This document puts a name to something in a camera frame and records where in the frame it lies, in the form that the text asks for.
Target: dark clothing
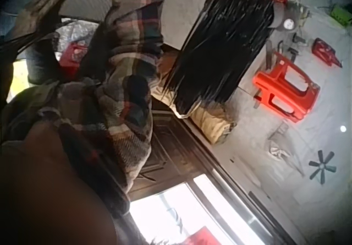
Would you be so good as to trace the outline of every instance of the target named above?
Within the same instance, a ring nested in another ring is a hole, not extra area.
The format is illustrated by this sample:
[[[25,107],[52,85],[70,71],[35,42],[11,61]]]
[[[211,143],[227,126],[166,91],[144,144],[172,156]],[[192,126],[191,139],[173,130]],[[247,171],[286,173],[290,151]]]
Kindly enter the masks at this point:
[[[20,143],[35,122],[52,123],[72,167],[110,211],[120,244],[145,242],[128,214],[127,192],[151,151],[150,88],[158,82],[162,3],[113,0],[98,31],[107,45],[98,43],[101,37],[93,40],[76,81],[61,81],[51,48],[46,53],[48,41],[35,45],[29,52],[48,55],[29,60],[30,80],[41,85],[24,90],[2,112],[3,149]],[[94,59],[94,46],[107,53],[106,59]],[[51,83],[43,84],[48,79]]]

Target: red stool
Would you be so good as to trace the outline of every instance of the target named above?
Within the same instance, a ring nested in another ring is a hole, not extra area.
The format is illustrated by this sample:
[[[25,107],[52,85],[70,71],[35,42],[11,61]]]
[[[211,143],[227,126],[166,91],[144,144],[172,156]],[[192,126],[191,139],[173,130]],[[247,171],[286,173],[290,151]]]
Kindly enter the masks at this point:
[[[77,43],[70,43],[65,52],[60,58],[60,65],[64,75],[68,80],[73,80],[81,59],[87,53],[87,47],[78,45]]]
[[[313,83],[312,80],[300,68],[294,65],[290,60],[275,52],[277,56],[277,64],[269,72],[258,72],[253,77],[253,83],[261,90],[261,97],[255,96],[261,104],[270,108],[274,112],[280,114],[293,122],[302,120],[308,114],[317,99],[320,87]],[[301,91],[285,80],[288,68],[291,67],[304,79],[308,84],[305,91]],[[281,107],[273,103],[274,98],[278,98],[293,111],[287,112]]]

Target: person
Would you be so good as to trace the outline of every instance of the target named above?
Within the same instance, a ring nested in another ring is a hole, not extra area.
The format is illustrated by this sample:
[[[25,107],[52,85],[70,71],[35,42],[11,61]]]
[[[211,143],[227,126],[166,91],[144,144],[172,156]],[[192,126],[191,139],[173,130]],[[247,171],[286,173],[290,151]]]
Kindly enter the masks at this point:
[[[6,40],[38,31],[59,1],[31,2]],[[146,244],[127,193],[151,151],[163,1],[113,0],[77,78],[62,78],[53,59],[30,61],[42,70],[29,72],[36,86],[9,104],[21,46],[1,50],[0,244]]]

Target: round object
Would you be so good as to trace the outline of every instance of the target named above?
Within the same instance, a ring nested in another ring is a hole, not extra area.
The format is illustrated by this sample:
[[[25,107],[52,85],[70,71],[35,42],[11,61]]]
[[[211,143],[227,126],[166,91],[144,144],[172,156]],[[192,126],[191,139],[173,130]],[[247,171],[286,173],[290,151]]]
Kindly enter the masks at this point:
[[[284,28],[287,30],[293,30],[295,28],[295,21],[288,18],[284,21]]]
[[[346,132],[346,131],[347,131],[347,128],[346,128],[346,126],[341,126],[341,127],[340,127],[340,130],[341,130],[341,132]]]

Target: plaid shirt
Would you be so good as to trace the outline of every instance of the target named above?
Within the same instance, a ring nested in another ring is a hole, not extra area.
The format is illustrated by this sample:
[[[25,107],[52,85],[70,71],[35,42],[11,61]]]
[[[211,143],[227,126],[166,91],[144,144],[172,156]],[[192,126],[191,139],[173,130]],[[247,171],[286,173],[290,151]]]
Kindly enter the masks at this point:
[[[163,42],[162,2],[113,0],[105,20],[111,66],[103,83],[84,78],[29,88],[2,112],[2,144],[23,140],[36,121],[52,122],[71,165],[103,200],[115,225],[129,210],[126,193],[151,151],[150,88],[157,84]],[[120,228],[135,227],[123,220]]]

